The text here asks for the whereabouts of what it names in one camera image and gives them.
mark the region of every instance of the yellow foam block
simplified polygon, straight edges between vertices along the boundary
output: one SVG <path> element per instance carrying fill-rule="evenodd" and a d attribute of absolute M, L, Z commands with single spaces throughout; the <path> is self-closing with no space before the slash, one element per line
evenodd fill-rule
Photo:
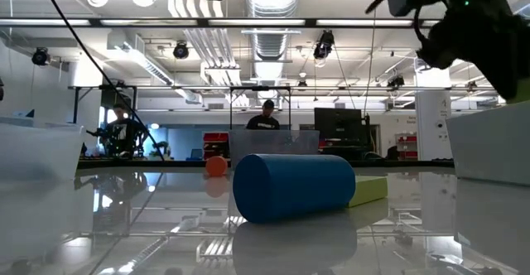
<path fill-rule="evenodd" d="M 348 207 L 350 208 L 388 196 L 386 176 L 356 176 L 355 181 L 357 187 L 354 197 L 349 201 Z"/>

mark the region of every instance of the baseball cap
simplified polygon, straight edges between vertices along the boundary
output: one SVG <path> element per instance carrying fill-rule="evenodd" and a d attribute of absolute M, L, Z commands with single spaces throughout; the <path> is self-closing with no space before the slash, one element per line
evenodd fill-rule
<path fill-rule="evenodd" d="M 274 109 L 274 102 L 272 100 L 267 100 L 263 103 L 265 109 Z"/>

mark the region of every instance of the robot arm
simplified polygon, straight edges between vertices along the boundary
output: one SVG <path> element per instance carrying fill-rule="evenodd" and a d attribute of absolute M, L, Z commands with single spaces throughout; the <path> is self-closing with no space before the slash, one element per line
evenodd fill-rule
<path fill-rule="evenodd" d="M 366 10 L 373 11 L 375 0 Z M 425 37 L 420 32 L 419 14 L 423 6 L 443 2 L 444 18 Z M 395 17 L 416 11 L 414 30 L 422 48 L 417 56 L 428 65 L 447 69 L 456 59 L 472 62 L 501 97 L 521 101 L 530 78 L 529 49 L 524 42 L 530 31 L 520 16 L 513 15 L 507 0 L 388 0 Z"/>

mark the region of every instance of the black t-shirt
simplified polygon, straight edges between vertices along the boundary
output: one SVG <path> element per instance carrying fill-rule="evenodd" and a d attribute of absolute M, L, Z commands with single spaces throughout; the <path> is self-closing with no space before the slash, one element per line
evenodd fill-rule
<path fill-rule="evenodd" d="M 278 130 L 280 123 L 273 117 L 265 117 L 262 114 L 251 118 L 248 121 L 247 129 L 251 130 Z"/>
<path fill-rule="evenodd" d="M 134 138 L 137 133 L 144 132 L 143 126 L 130 118 L 125 118 L 121 121 L 114 121 L 107 124 L 105 128 L 113 138 L 116 138 L 115 152 L 128 151 L 131 152 L 134 148 Z"/>

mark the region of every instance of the ceiling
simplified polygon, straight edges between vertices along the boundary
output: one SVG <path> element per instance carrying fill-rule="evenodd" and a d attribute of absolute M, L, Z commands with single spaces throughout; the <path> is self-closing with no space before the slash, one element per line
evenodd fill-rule
<path fill-rule="evenodd" d="M 373 13 L 366 15 L 364 9 L 373 0 L 299 0 L 296 15 L 298 17 L 316 18 L 373 18 Z M 11 15 L 10 2 L 14 17 L 57 17 L 49 0 L 0 0 L 0 17 Z M 67 17 L 170 17 L 166 0 L 157 0 L 150 7 L 139 7 L 131 0 L 110 0 L 103 7 L 87 6 L 86 0 L 57 0 Z M 513 10 L 517 11 L 528 2 L 526 0 L 509 0 Z M 227 17 L 246 17 L 245 0 L 223 0 L 223 10 Z M 440 19 L 444 15 L 443 5 L 422 9 L 422 19 Z M 387 3 L 383 3 L 375 13 L 376 18 L 392 18 Z M 84 43 L 94 51 L 101 60 L 110 64 L 108 72 L 111 77 L 125 80 L 129 84 L 158 84 L 139 65 L 123 60 L 115 60 L 115 53 L 107 50 L 107 36 L 112 30 L 108 28 L 79 29 Z M 186 60 L 176 60 L 172 50 L 179 40 L 185 40 L 182 29 L 175 28 L 128 28 L 129 37 L 140 36 L 146 42 L 146 53 L 157 65 L 172 73 L 179 84 L 203 84 L 198 76 L 201 60 L 191 49 Z M 419 47 L 412 29 L 335 29 L 335 52 L 332 52 L 323 68 L 315 68 L 312 49 L 321 29 L 301 29 L 301 33 L 291 35 L 287 59 L 284 65 L 282 84 L 296 85 L 299 73 L 307 73 L 309 86 L 333 86 L 348 84 L 372 85 L 384 82 L 396 69 L 402 74 L 407 85 L 413 85 L 414 50 Z M 253 53 L 249 37 L 241 34 L 241 29 L 228 29 L 229 41 L 236 61 L 241 67 L 241 80 L 250 80 L 253 75 Z M 28 42 L 31 39 L 72 38 L 63 28 L 14 28 L 12 39 L 16 42 Z M 50 48 L 53 56 L 66 60 L 75 60 L 80 50 L 77 48 Z M 450 68 L 453 84 L 466 82 L 480 76 L 481 73 L 469 63 L 459 63 Z"/>

